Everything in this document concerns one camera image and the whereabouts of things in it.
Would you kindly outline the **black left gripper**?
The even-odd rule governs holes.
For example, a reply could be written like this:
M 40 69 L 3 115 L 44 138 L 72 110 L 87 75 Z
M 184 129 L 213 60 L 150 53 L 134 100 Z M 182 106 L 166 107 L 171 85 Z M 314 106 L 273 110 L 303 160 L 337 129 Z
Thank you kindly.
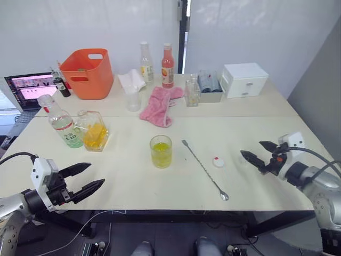
M 82 173 L 90 167 L 91 163 L 77 163 L 66 167 L 57 173 L 53 173 L 47 183 L 47 196 L 53 206 L 61 206 L 65 203 L 73 202 L 77 204 L 94 194 L 105 182 L 105 179 L 96 180 L 83 186 L 80 191 L 71 193 L 67 190 L 65 178 Z

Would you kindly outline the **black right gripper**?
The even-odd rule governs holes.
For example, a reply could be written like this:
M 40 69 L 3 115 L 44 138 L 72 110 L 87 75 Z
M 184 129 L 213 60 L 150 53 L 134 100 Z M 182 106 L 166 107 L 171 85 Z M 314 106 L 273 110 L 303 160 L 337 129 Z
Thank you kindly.
M 256 167 L 262 174 L 272 173 L 276 176 L 279 175 L 280 170 L 283 168 L 284 164 L 287 161 L 285 149 L 288 148 L 287 143 L 282 143 L 277 145 L 271 141 L 260 141 L 261 146 L 272 154 L 270 158 L 270 162 L 268 165 L 265 165 L 264 161 L 259 159 L 257 155 L 253 154 L 250 151 L 241 150 L 240 153 L 242 157 L 251 165 Z

